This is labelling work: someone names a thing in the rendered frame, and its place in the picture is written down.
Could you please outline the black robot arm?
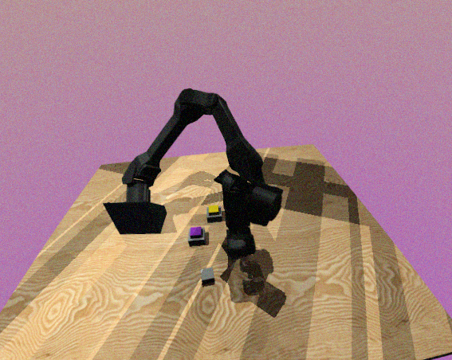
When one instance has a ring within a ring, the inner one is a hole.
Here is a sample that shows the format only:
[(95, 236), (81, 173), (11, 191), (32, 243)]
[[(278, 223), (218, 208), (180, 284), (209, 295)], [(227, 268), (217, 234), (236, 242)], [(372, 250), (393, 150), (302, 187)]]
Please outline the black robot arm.
[(245, 227), (250, 227), (250, 222), (267, 226), (281, 209), (283, 190), (265, 184), (261, 169), (262, 157), (242, 134), (226, 101), (217, 93), (191, 88), (182, 90), (175, 101), (172, 117), (153, 144), (126, 169), (122, 177), (122, 183), (127, 185), (126, 202), (151, 202), (149, 187), (153, 186), (161, 172), (161, 158), (187, 125), (197, 121), (202, 115), (213, 115), (226, 141), (226, 156), (230, 168), (240, 175), (224, 170), (214, 179), (222, 184), (225, 205), (233, 209), (246, 206), (250, 213), (246, 213)]

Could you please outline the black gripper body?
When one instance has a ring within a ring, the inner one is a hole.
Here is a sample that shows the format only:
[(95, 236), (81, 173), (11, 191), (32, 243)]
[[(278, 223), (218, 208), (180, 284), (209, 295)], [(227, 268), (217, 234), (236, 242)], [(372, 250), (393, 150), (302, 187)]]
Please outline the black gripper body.
[(226, 227), (231, 227), (232, 235), (227, 239), (228, 255), (242, 256), (255, 253), (254, 235), (248, 233), (249, 227), (245, 227), (246, 213), (250, 213), (246, 206), (233, 209), (225, 205), (223, 206), (226, 215)]

